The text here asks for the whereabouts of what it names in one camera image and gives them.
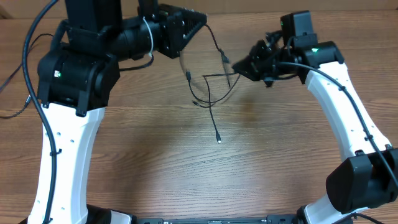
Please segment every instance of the wood grain surface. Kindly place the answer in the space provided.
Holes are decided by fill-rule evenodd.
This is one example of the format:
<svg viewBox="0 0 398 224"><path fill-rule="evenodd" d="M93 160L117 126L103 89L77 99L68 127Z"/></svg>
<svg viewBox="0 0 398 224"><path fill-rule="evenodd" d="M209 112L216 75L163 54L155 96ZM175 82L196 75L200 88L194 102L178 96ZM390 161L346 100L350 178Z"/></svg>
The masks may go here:
<svg viewBox="0 0 398 224"><path fill-rule="evenodd" d="M138 0L120 0L124 16L136 16ZM33 19L49 0L0 0L8 19ZM398 0L159 0L159 3L186 7L209 14L285 11L393 10ZM65 1L59 1L46 18L67 17Z"/></svg>
<svg viewBox="0 0 398 224"><path fill-rule="evenodd" d="M212 15L209 25L236 62L266 31L280 29L286 13ZM36 33L53 33L59 21L44 19ZM320 41L336 42L372 119L398 145L398 11L315 12L313 23ZM30 24L0 21L1 83L20 63ZM35 86L37 63L49 43L43 37L29 55ZM184 61L194 91L206 97L201 75L222 72L206 29L190 42ZM223 77L210 85L214 99L228 89ZM19 110L26 97L19 72L0 94L0 114ZM96 137L88 203L138 217L263 217L295 213L325 193L326 177L341 162L338 145L317 100L298 79L266 89L242 77L228 101L213 108L222 144L216 143L208 110L192 100L178 59L155 54L153 66L122 73ZM41 136L33 105L0 121L0 223L18 223L30 213ZM398 223L397 209L392 203L366 214Z"/></svg>

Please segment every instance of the black base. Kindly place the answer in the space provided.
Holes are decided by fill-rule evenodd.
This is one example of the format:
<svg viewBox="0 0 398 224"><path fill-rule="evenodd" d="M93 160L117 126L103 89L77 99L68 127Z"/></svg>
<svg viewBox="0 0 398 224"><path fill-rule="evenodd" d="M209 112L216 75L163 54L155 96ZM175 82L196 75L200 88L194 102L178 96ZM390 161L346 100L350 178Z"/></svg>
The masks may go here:
<svg viewBox="0 0 398 224"><path fill-rule="evenodd" d="M110 224L111 210L87 205L86 224ZM268 215L261 218L189 218L163 220L162 218L139 218L131 215L131 224L303 224L296 215ZM19 224L27 224L27 218Z"/></svg>
<svg viewBox="0 0 398 224"><path fill-rule="evenodd" d="M92 205L87 205L87 210L88 210L88 217L87 217L87 222L86 224L110 224L111 223L111 218L112 218L112 214L111 214L111 209L108 208L99 208L96 206L92 206ZM131 223L132 224L137 224L137 217L130 215L131 216ZM27 218L20 222L19 224L27 224Z"/></svg>

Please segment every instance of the wire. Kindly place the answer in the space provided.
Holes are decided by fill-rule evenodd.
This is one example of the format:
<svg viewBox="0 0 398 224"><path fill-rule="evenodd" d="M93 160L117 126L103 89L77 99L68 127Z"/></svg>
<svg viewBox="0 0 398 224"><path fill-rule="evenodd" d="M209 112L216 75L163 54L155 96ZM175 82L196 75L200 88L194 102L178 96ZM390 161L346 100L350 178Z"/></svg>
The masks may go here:
<svg viewBox="0 0 398 224"><path fill-rule="evenodd" d="M25 101L24 107L23 107L20 111L16 112L16 113L13 114L13 115L10 115L10 116L0 116L0 119L11 119L11 118L15 118L16 116L20 115L20 114L21 114L22 112L24 112L24 110L27 108L27 106L29 105L31 99L32 99L32 98L31 98L30 95L29 95L29 96L27 97L26 101Z"/></svg>
<svg viewBox="0 0 398 224"><path fill-rule="evenodd" d="M210 26L207 25L207 24L205 24L205 27L207 27L207 29L210 31L211 37L213 38L214 45L216 46L217 50L218 50L218 51L220 52L220 54L221 54L221 60L222 60L222 62L223 62L223 69L224 69L225 74L227 74L228 71L227 71L227 69L226 69L226 67L225 67L225 63L229 63L229 60L228 60L228 58L225 56L224 51L223 51L221 48L218 47L218 44L217 44L217 41L216 41L216 37L214 36L214 33L213 33L213 31L211 30ZM231 88L231 82L230 82L230 80L229 80L229 76L226 77L226 81L227 81L227 83L228 83L228 87Z"/></svg>
<svg viewBox="0 0 398 224"><path fill-rule="evenodd" d="M147 68L147 67L151 66L152 63L154 63L154 54L150 55L150 61L148 63L146 63L144 65L136 66L136 67L131 67L131 68L120 68L119 72L134 71L134 70L138 70L138 69Z"/></svg>
<svg viewBox="0 0 398 224"><path fill-rule="evenodd" d="M341 220L335 222L334 224L344 223L345 221L350 220L353 217L354 217L354 219L357 219L357 217L361 217L361 218L367 219L370 222L373 222L373 223L376 223L376 224L383 224L383 222L380 222L380 221L378 221L378 220L376 220L376 219L374 219L372 217L369 217L367 215L363 215L363 214L360 214L360 213L355 213L355 212L350 214L350 215L348 215L348 216L346 216L346 217L344 217L344 218L342 218Z"/></svg>
<svg viewBox="0 0 398 224"><path fill-rule="evenodd" d="M225 76L225 75L227 75L227 76L230 76L230 75L235 75L236 73L229 73L229 74L213 74L213 75L204 75L203 77L205 78L205 77L212 77L212 76ZM188 85L189 85L189 89L191 90L191 93L192 93L192 95L193 95L193 97L195 97L195 99L197 99L198 101L201 101L202 103L217 103L217 102L220 102L221 100L223 100L223 99L225 99L228 95L229 95L229 93L231 93L231 91L232 91L232 89L236 86L236 84L237 84L237 82L239 81L239 78L241 77L241 74L239 74L239 76L236 78L236 80L235 80L235 82L234 82L234 84L231 86L231 88L228 90L228 92L223 96L223 97L221 97L220 99L218 99L218 100L216 100L216 101L205 101L205 100L202 100L202 99L200 99L199 97L197 97L196 96L196 94L193 92L193 90L192 90L192 86L191 86L191 81L188 81Z"/></svg>
<svg viewBox="0 0 398 224"><path fill-rule="evenodd" d="M154 37L152 36L152 31L151 31L151 29L150 29L150 27L149 27L148 22L145 20L145 16L142 18L142 20L145 22L145 25L146 25L147 28L148 28L148 32L149 32L149 36L150 36L150 42L151 42L151 45L150 45L150 52L148 53L148 55L149 55L149 56L152 56L152 52L154 51Z"/></svg>
<svg viewBox="0 0 398 224"><path fill-rule="evenodd" d="M289 79L295 78L297 76L298 76L297 74L293 74L293 75L289 75L289 76L286 76L286 77L278 77L277 80L289 80Z"/></svg>
<svg viewBox="0 0 398 224"><path fill-rule="evenodd" d="M325 78L329 79L329 81L333 82L336 86L338 86L338 88L343 91L345 93L345 95L348 97L349 101L351 102L351 104L353 105L353 108L355 110L356 115L359 118L359 122L361 122L362 127L364 129L364 132L366 133L366 139L369 140L369 142L371 143L372 147L374 148L374 150L376 151L376 153L378 154L378 156L380 157L384 167L387 169L388 174L390 175L391 179L393 180L394 184L396 185L397 189L398 189L398 181L393 173L393 171L391 170L390 165L388 164L388 162L386 161L386 158L384 158L384 156L382 155L380 149L377 147L376 143L374 142L373 136L371 135L371 133L369 132L368 127L365 124L365 121L362 117L361 112L359 111L358 106L356 105L353 97L350 95L350 93L347 91L347 89L345 88L345 86L343 86L342 84L340 84L338 81L336 81L334 78L332 78L331 76L329 76L328 74L326 74L325 72L310 67L308 65L302 65L299 63L292 63L292 62L279 62L277 64L278 66L295 66L295 67L301 67L301 68L306 68L309 70L312 70L314 72L319 73L320 75L323 75Z"/></svg>
<svg viewBox="0 0 398 224"><path fill-rule="evenodd" d="M49 190L49 199L47 200L47 207L45 209L45 216L43 220L43 224L48 224L51 222L50 214L51 214L51 208L52 208L52 202L54 198L54 192L55 192L55 182L57 179L57 151L55 147L55 140L54 140L54 135L52 133L49 121L45 117L45 114L40 106L40 103L36 97L35 91L32 86L32 82L30 81L29 77L29 71L27 68L27 55L29 52L29 42L32 39L33 33L39 24L40 20L43 18L43 16L51 9L53 5L55 5L58 2L58 0L51 0L43 9L42 11L37 15L35 20L33 21L31 27L29 28L29 31L26 35L25 42L24 42L24 49L22 51L22 69L24 71L24 78L26 82L27 89L29 91L29 94L32 97L33 104L36 107L36 110L43 122L44 128L47 132L47 136L49 137L50 141L50 147L51 147L51 181L50 181L50 190Z"/></svg>
<svg viewBox="0 0 398 224"><path fill-rule="evenodd" d="M211 101L210 86L209 86L209 83L207 82L207 78L206 78L206 77L203 77L203 78L204 78L205 81L206 81L207 90L209 91L209 102L210 102L210 101ZM216 122L214 121L213 112L211 111L211 103L209 103L209 110L210 110L211 120L212 120L213 125L214 125L214 129L216 130L216 139L217 139L217 142L218 142L218 144L219 144L219 143L221 143L221 136L220 136L220 134L218 133L217 126L216 126Z"/></svg>
<svg viewBox="0 0 398 224"><path fill-rule="evenodd" d="M287 49L287 55L290 57L291 56L291 54L290 54L290 45L292 44L292 41L293 41L293 38L294 38L295 36L291 36L291 37L289 37L289 39L287 40L287 43L286 43L286 49Z"/></svg>
<svg viewBox="0 0 398 224"><path fill-rule="evenodd" d="M40 34L39 36L36 37L35 40L33 40L32 44L29 47L29 51L28 54L30 53L30 51L33 49L33 45L36 43L36 41L41 38L44 35L49 35L51 37L53 37L52 34ZM22 67L22 62L19 64L19 66L17 67L17 69L15 69L15 71L6 79L6 81L0 86L0 93L3 91L3 89L8 85L8 83L12 80L12 78L14 78L14 76L17 74L17 72L21 69Z"/></svg>
<svg viewBox="0 0 398 224"><path fill-rule="evenodd" d="M198 102L195 101L195 100L192 100L192 103L193 103L194 105L197 105L197 106L201 107L201 108L209 108L209 107L210 107L210 106L203 106L203 105L201 105L200 103L198 103Z"/></svg>

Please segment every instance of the black end effector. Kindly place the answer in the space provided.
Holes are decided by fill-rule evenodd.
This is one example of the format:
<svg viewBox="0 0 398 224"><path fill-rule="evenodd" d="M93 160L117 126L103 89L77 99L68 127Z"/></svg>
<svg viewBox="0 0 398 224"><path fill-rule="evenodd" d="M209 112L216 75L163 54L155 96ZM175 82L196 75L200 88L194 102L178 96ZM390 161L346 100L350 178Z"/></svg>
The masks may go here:
<svg viewBox="0 0 398 224"><path fill-rule="evenodd" d="M120 77L118 62L137 60L151 50L178 57L207 22L200 12L157 0L139 2L140 15L122 20L118 0L65 1L68 19L58 26L38 67L38 98L44 106L60 103L76 108L78 116L107 106ZM68 44L62 43L65 33Z"/></svg>
<svg viewBox="0 0 398 224"><path fill-rule="evenodd" d="M319 68L320 64L339 61L344 62L337 46L333 42L318 44L317 35L313 32L309 11L295 12L280 18L282 30L267 34L267 44L260 40L250 54L233 65L235 72L252 81L265 81L267 87L281 75L297 74L305 83L308 70L294 67L278 67L278 62L294 62ZM283 37L284 46L277 42Z"/></svg>
<svg viewBox="0 0 398 224"><path fill-rule="evenodd" d="M398 149L382 152L394 175L398 175ZM347 158L326 179L333 207L347 214L359 208L376 208L396 200L398 189L376 153Z"/></svg>

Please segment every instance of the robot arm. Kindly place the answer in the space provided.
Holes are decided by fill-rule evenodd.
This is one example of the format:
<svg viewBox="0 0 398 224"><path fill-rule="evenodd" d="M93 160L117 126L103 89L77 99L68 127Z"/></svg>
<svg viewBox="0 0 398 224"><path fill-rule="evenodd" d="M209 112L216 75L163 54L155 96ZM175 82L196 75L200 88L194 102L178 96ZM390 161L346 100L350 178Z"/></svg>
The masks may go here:
<svg viewBox="0 0 398 224"><path fill-rule="evenodd" d="M377 129L372 119L365 110L359 96L356 94L354 86L348 75L345 63L330 62L320 65L319 70L325 72L335 80L338 80L350 92L354 98L367 127L371 128L371 133L378 148L383 151L390 142ZM340 149L340 157L343 162L349 157L356 155L362 150L365 154L374 153L374 149L369 141L365 140L365 133L355 110L347 99L346 95L339 88L324 76L317 72L310 71L305 80L308 90L317 98L323 112L328 119L330 126L335 134Z"/></svg>
<svg viewBox="0 0 398 224"><path fill-rule="evenodd" d="M50 52L40 60L38 98L55 145L57 178L51 224L130 224L134 217L86 204L91 152L109 94L119 79L118 62L152 51L169 58L206 24L206 14L140 0L139 16L122 19L121 2L66 0L68 19L60 23ZM67 33L69 43L62 43ZM52 156L44 129L37 195L22 223L43 223L50 192Z"/></svg>
<svg viewBox="0 0 398 224"><path fill-rule="evenodd" d="M366 112L337 46L333 42L318 43L308 11L281 17L281 25L282 30L267 34L267 44L260 40L233 69L252 81L263 80L267 87L276 80L299 76L319 101L338 140L343 162L326 179L327 194L299 209L294 223L330 224L351 213L395 201L398 189L391 175L398 174L398 149L392 148ZM277 46L281 37L285 44L282 48ZM392 169L391 175L383 159Z"/></svg>

